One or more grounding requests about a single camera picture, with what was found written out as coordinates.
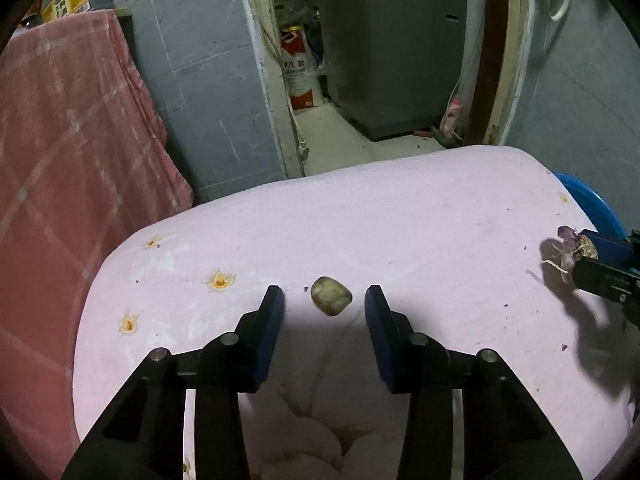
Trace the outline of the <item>purple onion peel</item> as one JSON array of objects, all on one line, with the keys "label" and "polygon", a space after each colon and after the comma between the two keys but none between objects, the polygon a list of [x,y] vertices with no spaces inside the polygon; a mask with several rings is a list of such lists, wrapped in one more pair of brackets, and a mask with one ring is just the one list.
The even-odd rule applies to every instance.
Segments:
[{"label": "purple onion peel", "polygon": [[587,235],[571,226],[559,226],[556,238],[560,244],[552,245],[552,255],[544,258],[542,263],[557,270],[562,282],[569,285],[573,283],[573,270],[578,261],[585,258],[598,260],[598,250]]}]

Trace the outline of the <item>small brown potato piece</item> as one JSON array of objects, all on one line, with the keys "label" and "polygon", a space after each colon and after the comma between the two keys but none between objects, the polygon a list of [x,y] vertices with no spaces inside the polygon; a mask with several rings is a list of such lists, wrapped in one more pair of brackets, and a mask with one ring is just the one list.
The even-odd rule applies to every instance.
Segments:
[{"label": "small brown potato piece", "polygon": [[314,305],[327,316],[341,314],[352,303],[352,292],[329,276],[320,276],[314,281],[310,296]]}]

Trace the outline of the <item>blue plastic basin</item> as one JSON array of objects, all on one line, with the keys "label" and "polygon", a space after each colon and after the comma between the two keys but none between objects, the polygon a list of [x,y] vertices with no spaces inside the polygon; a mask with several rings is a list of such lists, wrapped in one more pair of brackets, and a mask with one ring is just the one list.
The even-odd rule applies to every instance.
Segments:
[{"label": "blue plastic basin", "polygon": [[582,208],[600,234],[615,237],[618,240],[627,236],[627,231],[618,215],[593,188],[569,174],[556,172],[554,175],[574,198],[574,201],[578,203],[578,206]]}]

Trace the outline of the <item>pink table cloth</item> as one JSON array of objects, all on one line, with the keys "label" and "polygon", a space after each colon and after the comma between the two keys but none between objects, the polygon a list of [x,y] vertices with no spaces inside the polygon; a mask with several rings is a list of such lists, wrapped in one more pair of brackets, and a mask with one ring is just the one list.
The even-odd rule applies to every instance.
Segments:
[{"label": "pink table cloth", "polygon": [[[575,292],[552,255],[559,226],[590,227],[547,168],[516,148],[458,148],[266,184],[146,226],[96,274],[76,341],[75,422],[86,434],[148,352],[205,346],[281,287],[286,312],[265,385],[241,396],[255,478],[393,478],[408,410],[378,374],[368,287],[419,332],[496,350],[582,474],[632,425],[638,332]],[[327,316],[311,285],[352,303]]]}]

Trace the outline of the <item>red plaid cloth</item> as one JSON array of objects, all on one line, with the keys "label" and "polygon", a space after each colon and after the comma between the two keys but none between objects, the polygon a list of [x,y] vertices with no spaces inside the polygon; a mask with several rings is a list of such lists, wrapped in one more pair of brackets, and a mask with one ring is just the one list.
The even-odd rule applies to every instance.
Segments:
[{"label": "red plaid cloth", "polygon": [[1,437],[58,478],[74,454],[75,342],[91,282],[189,208],[116,14],[59,18],[1,55]]}]

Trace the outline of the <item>grey washing machine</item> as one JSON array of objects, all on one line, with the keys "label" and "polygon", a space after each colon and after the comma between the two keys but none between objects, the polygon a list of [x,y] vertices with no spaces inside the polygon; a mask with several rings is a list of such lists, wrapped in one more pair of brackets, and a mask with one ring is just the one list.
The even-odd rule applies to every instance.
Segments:
[{"label": "grey washing machine", "polygon": [[331,101],[369,140],[430,130],[462,69],[468,0],[318,0]]}]

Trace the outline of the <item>red white sack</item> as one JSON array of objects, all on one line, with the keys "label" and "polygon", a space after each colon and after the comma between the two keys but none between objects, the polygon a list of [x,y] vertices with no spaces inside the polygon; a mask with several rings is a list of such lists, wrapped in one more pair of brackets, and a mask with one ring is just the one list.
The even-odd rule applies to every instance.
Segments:
[{"label": "red white sack", "polygon": [[281,65],[293,110],[319,107],[324,104],[317,63],[308,48],[302,26],[281,30]]}]

